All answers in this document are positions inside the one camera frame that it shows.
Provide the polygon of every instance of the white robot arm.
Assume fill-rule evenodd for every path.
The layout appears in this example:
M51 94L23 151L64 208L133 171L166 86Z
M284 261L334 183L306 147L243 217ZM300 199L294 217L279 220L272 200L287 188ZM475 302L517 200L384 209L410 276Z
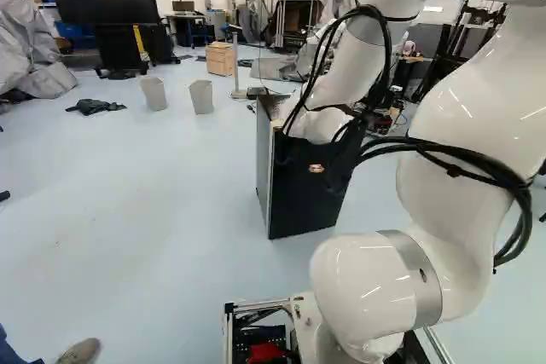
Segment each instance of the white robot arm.
M392 44L425 2L358 1L395 19L389 23ZM497 1L511 5L506 22L472 60L427 94L409 136L485 154L526 180L546 158L546 146L536 141L546 130L546 93L539 90L546 83L546 0ZM318 79L306 107L360 100L383 67L384 54L377 22L351 18L330 71ZM321 124L325 111L299 114L291 135L306 137L322 127L331 138L346 119L328 113ZM448 176L414 152L402 154L397 187L412 226L332 238L311 260L323 319L343 350L361 362L391 354L410 329L454 320L479 305L490 282L497 231L514 200L502 188Z

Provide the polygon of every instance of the shoe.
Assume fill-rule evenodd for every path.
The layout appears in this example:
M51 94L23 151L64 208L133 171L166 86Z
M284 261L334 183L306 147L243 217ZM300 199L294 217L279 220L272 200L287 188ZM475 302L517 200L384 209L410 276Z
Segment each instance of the shoe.
M97 338L87 338L68 349L55 364L91 364L101 351Z

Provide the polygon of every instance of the pants leg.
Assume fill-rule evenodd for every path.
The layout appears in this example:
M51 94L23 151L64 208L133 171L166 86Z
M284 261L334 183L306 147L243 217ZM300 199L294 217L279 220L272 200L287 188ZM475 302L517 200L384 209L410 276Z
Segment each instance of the pants leg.
M20 358L14 349L8 344L6 340L6 331L0 324L0 364L29 364L27 361ZM44 364L42 360L34 361L31 364Z

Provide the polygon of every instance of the cup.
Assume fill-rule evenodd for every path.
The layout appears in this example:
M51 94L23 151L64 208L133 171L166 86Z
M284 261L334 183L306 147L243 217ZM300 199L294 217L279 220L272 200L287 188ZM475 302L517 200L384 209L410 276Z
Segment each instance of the cup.
M194 104L196 114L208 114L214 111L212 104L212 82L209 80L197 80L189 86L191 101Z
M146 97L146 105L152 111L161 111L167 108L165 87L157 77L144 77L140 80L142 92Z

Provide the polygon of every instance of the light blue floor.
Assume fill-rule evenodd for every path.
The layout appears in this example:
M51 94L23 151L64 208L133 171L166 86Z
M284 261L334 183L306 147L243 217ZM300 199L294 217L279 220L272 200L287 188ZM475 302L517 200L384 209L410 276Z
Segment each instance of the light blue floor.
M241 58L257 56L241 48ZM241 87L259 85L240 70ZM356 172L335 228L267 240L254 190L255 116L229 98L233 79L196 61L150 74L165 82L164 112L147 111L138 79L80 72L80 86L62 98L0 116L0 190L12 193L0 205L0 321L24 357L52 361L98 337L101 364L220 363L225 302L309 290L308 261L322 240L410 222L396 195L396 158L382 157ZM187 87L202 78L213 81L215 112L197 117ZM128 109L64 111L80 98ZM537 186L538 214L546 193ZM545 244L537 223L479 310L439 326L457 363L545 362Z

